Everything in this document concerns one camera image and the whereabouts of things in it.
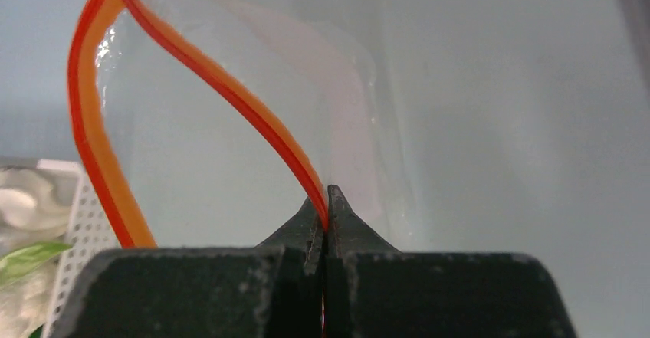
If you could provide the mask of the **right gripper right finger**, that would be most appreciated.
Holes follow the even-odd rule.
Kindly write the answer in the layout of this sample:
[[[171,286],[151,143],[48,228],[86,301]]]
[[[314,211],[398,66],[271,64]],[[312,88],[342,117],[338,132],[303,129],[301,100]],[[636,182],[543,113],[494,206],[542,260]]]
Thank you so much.
[[[536,258],[510,252],[406,252],[328,187],[327,337],[575,337]]]

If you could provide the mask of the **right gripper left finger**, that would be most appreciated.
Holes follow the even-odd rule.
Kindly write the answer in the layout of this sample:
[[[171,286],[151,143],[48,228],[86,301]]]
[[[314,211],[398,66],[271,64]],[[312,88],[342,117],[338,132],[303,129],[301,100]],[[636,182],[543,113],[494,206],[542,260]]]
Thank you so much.
[[[252,248],[124,248],[77,277],[54,337],[319,337],[323,229],[310,201]]]

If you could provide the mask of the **clear zip top bag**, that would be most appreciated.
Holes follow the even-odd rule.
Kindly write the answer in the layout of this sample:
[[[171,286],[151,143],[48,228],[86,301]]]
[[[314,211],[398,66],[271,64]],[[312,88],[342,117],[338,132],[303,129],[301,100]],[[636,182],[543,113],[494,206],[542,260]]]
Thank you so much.
[[[379,0],[87,0],[74,141],[124,247],[255,244],[329,185],[401,250],[428,242]]]

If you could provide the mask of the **white cauliflower with green leaves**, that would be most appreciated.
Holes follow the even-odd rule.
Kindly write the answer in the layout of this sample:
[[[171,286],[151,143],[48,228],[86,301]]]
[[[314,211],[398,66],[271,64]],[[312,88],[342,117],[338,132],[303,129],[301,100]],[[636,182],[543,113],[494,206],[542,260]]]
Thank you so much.
[[[71,246],[40,241],[1,258],[1,337],[29,337],[48,313],[57,259]]]

